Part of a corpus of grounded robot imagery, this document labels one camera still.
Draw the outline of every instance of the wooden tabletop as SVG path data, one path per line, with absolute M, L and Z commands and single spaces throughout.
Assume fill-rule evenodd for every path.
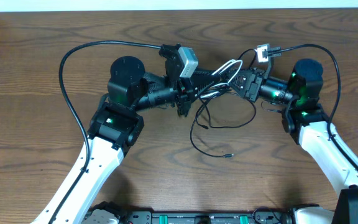
M 53 197 L 71 169 L 83 139 L 62 97 L 58 66 L 73 47 L 96 40 L 126 40 L 192 47 L 200 67 L 214 69 L 248 48 L 313 43 L 336 56 L 342 98 L 334 118 L 341 137 L 358 155 L 358 9 L 126 11 L 0 13 L 0 223 L 29 223 Z M 83 49 L 67 61 L 67 92 L 85 128 L 107 92 L 109 68 L 118 57 L 140 58 L 146 70 L 163 75 L 154 49 L 102 46 Z M 301 49 L 276 60 L 273 75 L 287 79 L 301 58 L 324 67 L 321 102 L 330 113 L 336 74 L 322 51 Z M 250 55 L 244 57 L 248 62 Z M 253 210 L 318 203 L 334 209 L 331 184 L 314 160 L 264 111 L 241 129 L 195 129 L 192 148 L 187 118 L 175 108 L 141 112 L 145 127 L 102 187 L 95 203 L 156 211 Z M 252 115 L 248 102 L 223 96 L 211 102 L 213 122 L 238 124 Z

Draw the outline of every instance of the black cylinder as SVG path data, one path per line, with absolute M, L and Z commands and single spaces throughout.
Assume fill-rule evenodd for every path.
M 276 103 L 288 103 L 292 98 L 292 93 L 287 89 L 287 83 L 284 80 L 270 77 L 260 86 L 259 96 Z
M 143 96 L 136 106 L 136 110 L 144 110 L 160 105 L 165 105 L 175 102 L 176 90 L 172 88 L 163 88 L 160 90 L 150 90 Z

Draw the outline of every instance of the wooden table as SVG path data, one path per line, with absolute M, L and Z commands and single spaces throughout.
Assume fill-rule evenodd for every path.
M 31 222 L 46 206 L 73 165 L 83 140 L 63 100 L 58 66 L 71 48 L 96 40 L 193 47 L 203 68 L 218 68 L 259 44 L 291 47 L 314 43 L 336 56 L 342 98 L 334 118 L 341 137 L 358 155 L 358 9 L 127 11 L 0 13 L 0 223 Z M 118 57 L 139 57 L 147 71 L 164 74 L 153 49 L 104 46 L 69 58 L 64 79 L 88 128 L 99 97 L 107 92 L 109 68 Z M 276 60 L 274 76 L 287 79 L 298 59 L 324 66 L 321 102 L 329 113 L 336 75 L 322 51 L 302 49 Z M 174 108 L 141 112 L 145 128 L 95 203 L 154 210 L 252 210 L 318 203 L 334 209 L 336 194 L 314 160 L 284 132 L 279 114 L 260 108 L 248 126 L 189 130 L 195 114 L 178 118 Z M 234 96 L 211 103 L 213 122 L 238 124 L 250 105 Z

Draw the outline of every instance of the white wall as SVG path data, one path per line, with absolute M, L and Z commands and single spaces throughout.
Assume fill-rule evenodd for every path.
M 0 0 L 0 12 L 358 7 L 358 0 Z

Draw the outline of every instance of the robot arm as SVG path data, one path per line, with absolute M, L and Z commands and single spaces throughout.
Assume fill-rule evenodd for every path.
M 322 66 L 312 59 L 303 59 L 294 66 L 288 82 L 279 80 L 270 76 L 273 57 L 281 55 L 277 53 L 278 50 L 280 49 L 270 49 L 269 45 L 258 47 L 260 62 L 269 63 L 266 71 L 250 68 L 235 74 L 233 71 L 227 71 L 222 75 L 211 75 L 213 71 L 198 69 L 194 51 L 180 45 L 162 45 L 160 48 L 159 54 L 167 59 L 166 77 L 147 73 L 143 63 L 135 57 L 117 59 L 111 66 L 109 101 L 104 102 L 105 98 L 101 100 L 88 130 L 91 160 L 87 171 L 59 207 L 83 167 L 86 157 L 84 145 L 69 175 L 34 223 L 48 223 L 53 216 L 56 219 L 50 223 L 83 221 L 101 186 L 122 162 L 142 131 L 144 122 L 136 111 L 172 104 L 177 106 L 179 116 L 187 116 L 191 104 L 200 98 L 205 90 L 221 80 L 228 79 L 232 80 L 228 82 L 229 86 L 242 98 L 255 102 L 258 97 L 262 97 L 267 101 L 285 105 L 281 110 L 284 130 L 323 170 L 339 196 L 338 206 L 352 200 L 349 194 L 357 194 L 358 197 L 358 171 L 350 162 L 351 160 L 358 166 L 358 158 L 339 137 L 333 124 L 332 138 L 335 138 L 350 160 L 329 138 L 328 117 L 318 104 L 319 92 L 323 86 Z M 347 213 L 349 216 L 356 214 L 358 217 L 358 211 L 348 210 Z M 298 221 L 297 224 L 345 223 L 338 215 L 319 207 L 301 208 L 293 215 Z

